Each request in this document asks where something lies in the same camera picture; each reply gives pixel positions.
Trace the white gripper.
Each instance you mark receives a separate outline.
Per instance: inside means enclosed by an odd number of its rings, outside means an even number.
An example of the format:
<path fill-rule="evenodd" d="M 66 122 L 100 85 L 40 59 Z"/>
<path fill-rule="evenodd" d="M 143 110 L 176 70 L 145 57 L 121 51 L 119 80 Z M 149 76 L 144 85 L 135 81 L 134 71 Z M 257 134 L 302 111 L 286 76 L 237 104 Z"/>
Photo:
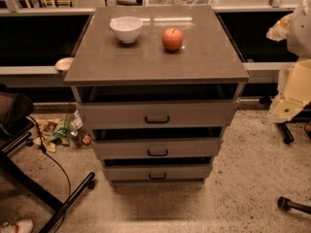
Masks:
<path fill-rule="evenodd" d="M 281 17 L 266 33 L 266 38 L 280 42 L 290 36 L 293 14 Z M 275 123 L 291 121 L 311 102 L 311 59 L 300 58 L 279 73 L 279 98 L 272 101 L 269 120 Z"/>

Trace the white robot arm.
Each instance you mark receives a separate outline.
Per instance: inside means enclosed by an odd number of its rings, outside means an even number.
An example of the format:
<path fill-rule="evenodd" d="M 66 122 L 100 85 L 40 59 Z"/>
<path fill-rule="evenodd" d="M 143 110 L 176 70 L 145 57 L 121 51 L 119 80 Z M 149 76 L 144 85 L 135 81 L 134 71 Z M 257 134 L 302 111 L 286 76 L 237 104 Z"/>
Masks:
<path fill-rule="evenodd" d="M 282 67 L 278 76 L 278 94 L 272 101 L 268 118 L 272 122 L 291 121 L 311 102 L 311 0 L 302 0 L 295 10 L 278 20 L 266 38 L 287 41 L 287 49 L 298 60 Z"/>

